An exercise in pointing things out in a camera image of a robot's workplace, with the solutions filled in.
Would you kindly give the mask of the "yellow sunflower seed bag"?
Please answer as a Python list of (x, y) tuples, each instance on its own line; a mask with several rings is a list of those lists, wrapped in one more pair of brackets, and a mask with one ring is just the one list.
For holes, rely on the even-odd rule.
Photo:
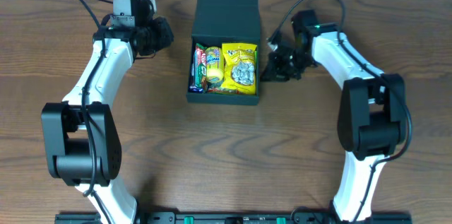
[(256, 94), (256, 49), (251, 43), (222, 43), (225, 60), (221, 88), (245, 95)]

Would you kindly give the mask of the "black gift box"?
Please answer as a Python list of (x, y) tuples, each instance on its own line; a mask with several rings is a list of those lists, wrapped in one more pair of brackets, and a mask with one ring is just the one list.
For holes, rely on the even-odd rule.
[(197, 44), (205, 47), (219, 47), (222, 43), (251, 43), (256, 49), (256, 94), (223, 94), (192, 93), (187, 89), (188, 102), (228, 104), (228, 105), (257, 105), (258, 74), (259, 74), (259, 45), (261, 36), (258, 0), (197, 0), (195, 21), (191, 33), (191, 64)]

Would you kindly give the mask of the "green Haribo gummy bag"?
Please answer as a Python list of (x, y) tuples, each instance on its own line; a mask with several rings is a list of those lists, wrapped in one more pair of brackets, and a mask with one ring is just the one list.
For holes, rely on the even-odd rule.
[(232, 50), (232, 58), (226, 61), (223, 80), (211, 83), (209, 93), (256, 94), (256, 55), (251, 50)]

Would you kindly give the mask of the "yellow plastic candy canister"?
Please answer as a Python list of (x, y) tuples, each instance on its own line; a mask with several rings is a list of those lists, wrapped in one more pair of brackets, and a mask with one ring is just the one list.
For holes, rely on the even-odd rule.
[(207, 81), (218, 83), (223, 80), (225, 61), (222, 50), (219, 47), (209, 47), (206, 49), (207, 59)]

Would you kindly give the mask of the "red green KitKat bar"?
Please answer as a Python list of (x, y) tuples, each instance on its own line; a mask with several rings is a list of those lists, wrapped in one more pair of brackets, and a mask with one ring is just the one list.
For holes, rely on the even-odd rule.
[(207, 90), (207, 59), (204, 46), (197, 44), (194, 52), (194, 84), (201, 93)]

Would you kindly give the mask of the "dark blue Dairy Milk bar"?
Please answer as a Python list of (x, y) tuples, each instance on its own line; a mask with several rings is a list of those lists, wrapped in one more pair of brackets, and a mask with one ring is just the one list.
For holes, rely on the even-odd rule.
[(189, 91), (192, 93), (206, 91), (206, 66), (198, 58), (198, 52), (194, 52), (194, 60), (191, 64)]

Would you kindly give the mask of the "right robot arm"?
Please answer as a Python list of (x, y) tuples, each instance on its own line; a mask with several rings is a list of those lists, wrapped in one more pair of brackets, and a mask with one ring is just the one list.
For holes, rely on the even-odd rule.
[(295, 45), (279, 29), (267, 39), (272, 49), (262, 81), (299, 79), (321, 65), (341, 89), (337, 133), (345, 151), (339, 189), (324, 213), (293, 211), (294, 223), (411, 223), (405, 213), (375, 213), (371, 201), (383, 166), (406, 135), (405, 86), (398, 74), (372, 66), (348, 42), (337, 23), (318, 22), (312, 10), (291, 18)]

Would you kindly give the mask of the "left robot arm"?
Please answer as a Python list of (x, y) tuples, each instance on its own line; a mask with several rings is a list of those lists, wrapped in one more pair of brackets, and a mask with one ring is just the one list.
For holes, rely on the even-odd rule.
[(61, 102), (48, 102), (41, 121), (47, 167), (88, 198), (96, 223), (135, 223), (138, 202), (119, 175), (121, 143), (112, 104), (138, 56), (154, 56), (174, 35), (157, 16), (155, 0), (112, 0), (113, 11), (95, 21), (93, 53), (77, 84)]

